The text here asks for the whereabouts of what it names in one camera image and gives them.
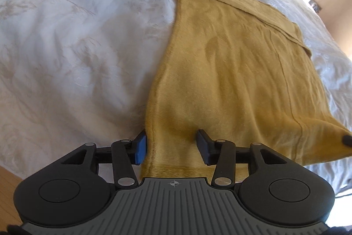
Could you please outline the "mustard yellow knit sweater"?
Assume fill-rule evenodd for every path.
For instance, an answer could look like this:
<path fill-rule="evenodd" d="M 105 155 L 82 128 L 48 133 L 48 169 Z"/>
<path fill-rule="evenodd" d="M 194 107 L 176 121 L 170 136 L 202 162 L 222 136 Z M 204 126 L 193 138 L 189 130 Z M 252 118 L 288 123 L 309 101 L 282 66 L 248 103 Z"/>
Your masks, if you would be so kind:
<path fill-rule="evenodd" d="M 146 109 L 143 177 L 212 177 L 196 132 L 307 166 L 351 156 L 299 27 L 258 0 L 177 0 Z"/>

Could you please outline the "white floral bedspread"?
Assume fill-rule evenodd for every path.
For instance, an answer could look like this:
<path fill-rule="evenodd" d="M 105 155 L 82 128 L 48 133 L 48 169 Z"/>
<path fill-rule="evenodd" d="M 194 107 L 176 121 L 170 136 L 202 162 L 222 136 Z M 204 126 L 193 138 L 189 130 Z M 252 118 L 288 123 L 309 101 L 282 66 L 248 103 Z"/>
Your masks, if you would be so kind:
<path fill-rule="evenodd" d="M 302 0 L 259 0 L 299 25 L 330 111 L 351 127 L 351 61 Z M 137 135 L 176 0 L 1 0 L 1 166 L 25 178 L 86 141 Z"/>

